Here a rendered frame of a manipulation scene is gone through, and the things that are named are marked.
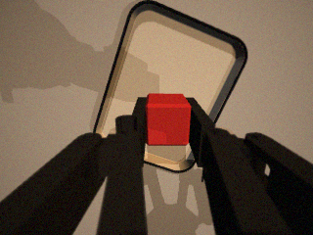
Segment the red cube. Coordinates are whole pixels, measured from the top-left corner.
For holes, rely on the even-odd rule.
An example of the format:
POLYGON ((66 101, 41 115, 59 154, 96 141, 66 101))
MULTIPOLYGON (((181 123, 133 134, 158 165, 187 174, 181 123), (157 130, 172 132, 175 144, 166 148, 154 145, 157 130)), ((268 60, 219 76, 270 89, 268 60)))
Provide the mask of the red cube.
POLYGON ((149 94, 146 100, 146 144, 189 144, 191 106, 183 94, 149 94))

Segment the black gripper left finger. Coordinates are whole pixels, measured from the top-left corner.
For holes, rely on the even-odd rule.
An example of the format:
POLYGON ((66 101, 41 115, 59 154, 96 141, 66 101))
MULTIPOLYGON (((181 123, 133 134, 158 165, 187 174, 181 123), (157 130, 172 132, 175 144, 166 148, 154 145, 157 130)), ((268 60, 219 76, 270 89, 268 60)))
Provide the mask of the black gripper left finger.
POLYGON ((96 235, 148 235, 146 100, 107 137, 84 133, 0 202, 0 235, 72 235, 106 180, 96 235))

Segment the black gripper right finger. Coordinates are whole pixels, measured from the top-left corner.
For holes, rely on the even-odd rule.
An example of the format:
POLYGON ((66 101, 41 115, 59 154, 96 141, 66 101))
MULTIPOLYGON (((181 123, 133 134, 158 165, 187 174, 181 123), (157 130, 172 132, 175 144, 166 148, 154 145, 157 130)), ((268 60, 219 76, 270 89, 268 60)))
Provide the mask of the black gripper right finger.
POLYGON ((313 235, 313 164, 262 133, 238 138, 186 99, 215 235, 313 235))

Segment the beige rectangular tray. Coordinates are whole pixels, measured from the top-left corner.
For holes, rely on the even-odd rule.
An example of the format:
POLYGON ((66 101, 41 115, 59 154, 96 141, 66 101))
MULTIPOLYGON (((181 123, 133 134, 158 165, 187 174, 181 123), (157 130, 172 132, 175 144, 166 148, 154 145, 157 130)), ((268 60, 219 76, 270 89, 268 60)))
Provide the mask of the beige rectangular tray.
MULTIPOLYGON (((154 0, 129 12, 93 133, 107 137, 138 97, 195 98, 214 124, 247 62, 241 38, 154 0)), ((144 164, 182 173, 196 161, 190 144, 145 147, 144 164)))

